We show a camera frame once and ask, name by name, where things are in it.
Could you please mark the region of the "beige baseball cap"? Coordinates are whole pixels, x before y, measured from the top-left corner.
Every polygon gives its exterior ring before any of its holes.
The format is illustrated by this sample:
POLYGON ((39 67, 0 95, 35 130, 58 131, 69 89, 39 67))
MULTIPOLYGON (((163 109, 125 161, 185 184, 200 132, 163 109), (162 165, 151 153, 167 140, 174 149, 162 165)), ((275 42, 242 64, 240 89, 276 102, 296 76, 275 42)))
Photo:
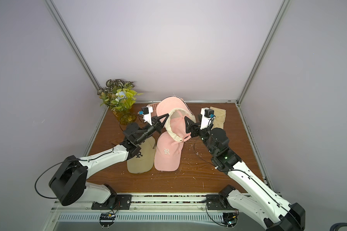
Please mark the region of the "beige baseball cap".
POLYGON ((127 160, 127 169, 132 174, 141 174, 150 171, 154 165, 156 153, 156 140, 149 137, 139 146, 140 153, 132 159, 127 160))

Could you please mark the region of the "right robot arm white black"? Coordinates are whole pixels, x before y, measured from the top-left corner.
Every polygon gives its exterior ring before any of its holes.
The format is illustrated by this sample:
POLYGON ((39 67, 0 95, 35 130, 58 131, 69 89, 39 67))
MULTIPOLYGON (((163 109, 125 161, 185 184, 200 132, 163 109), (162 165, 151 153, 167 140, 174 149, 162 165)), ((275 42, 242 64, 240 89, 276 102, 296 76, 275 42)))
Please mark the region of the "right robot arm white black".
POLYGON ((306 212, 298 203, 291 204, 270 189, 229 147, 229 138, 221 128, 201 128, 185 117, 186 131, 200 137, 212 155, 217 170, 237 182, 247 193, 244 195, 230 186, 223 189, 227 203, 256 221, 267 231, 303 231, 306 212))

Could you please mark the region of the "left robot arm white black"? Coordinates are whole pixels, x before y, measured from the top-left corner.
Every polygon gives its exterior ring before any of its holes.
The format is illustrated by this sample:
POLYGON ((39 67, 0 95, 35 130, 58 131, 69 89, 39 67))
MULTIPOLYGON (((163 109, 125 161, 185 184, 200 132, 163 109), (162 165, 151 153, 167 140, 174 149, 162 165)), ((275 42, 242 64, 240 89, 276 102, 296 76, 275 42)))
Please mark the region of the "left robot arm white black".
POLYGON ((109 150, 87 157, 67 157, 49 182, 61 205, 92 202, 93 209, 113 209, 118 203, 116 192, 107 184, 97 185, 87 179, 124 161, 133 164, 139 173, 149 171, 153 167, 155 154, 152 135, 163 129, 168 116, 154 116, 151 123, 143 128, 135 122, 129 124, 123 132, 124 140, 109 150))

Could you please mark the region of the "pink baseball cap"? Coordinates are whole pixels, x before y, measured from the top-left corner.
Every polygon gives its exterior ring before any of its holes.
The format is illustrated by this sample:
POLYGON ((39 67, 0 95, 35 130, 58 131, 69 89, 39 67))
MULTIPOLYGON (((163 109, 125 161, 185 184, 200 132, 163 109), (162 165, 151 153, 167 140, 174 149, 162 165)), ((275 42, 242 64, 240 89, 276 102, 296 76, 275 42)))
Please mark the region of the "pink baseball cap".
POLYGON ((184 143, 175 141, 168 132, 157 140, 154 167, 158 171, 176 171, 180 165, 184 143))

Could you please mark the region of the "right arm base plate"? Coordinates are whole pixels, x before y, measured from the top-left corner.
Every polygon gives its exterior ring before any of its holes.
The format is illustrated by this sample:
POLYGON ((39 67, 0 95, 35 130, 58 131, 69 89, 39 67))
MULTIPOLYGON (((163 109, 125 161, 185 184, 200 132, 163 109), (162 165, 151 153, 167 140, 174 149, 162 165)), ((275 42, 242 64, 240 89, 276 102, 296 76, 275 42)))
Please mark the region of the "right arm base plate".
POLYGON ((218 194, 208 194, 202 201, 208 210, 241 210, 245 206, 245 201, 234 196, 223 196, 218 194))

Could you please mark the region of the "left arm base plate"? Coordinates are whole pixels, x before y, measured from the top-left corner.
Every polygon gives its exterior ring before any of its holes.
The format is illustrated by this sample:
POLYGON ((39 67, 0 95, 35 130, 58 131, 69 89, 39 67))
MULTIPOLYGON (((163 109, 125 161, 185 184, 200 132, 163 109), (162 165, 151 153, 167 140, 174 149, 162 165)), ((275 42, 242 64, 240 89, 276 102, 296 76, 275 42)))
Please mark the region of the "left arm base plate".
POLYGON ((112 194, 103 204, 93 202, 91 210, 129 210, 131 194, 112 194))

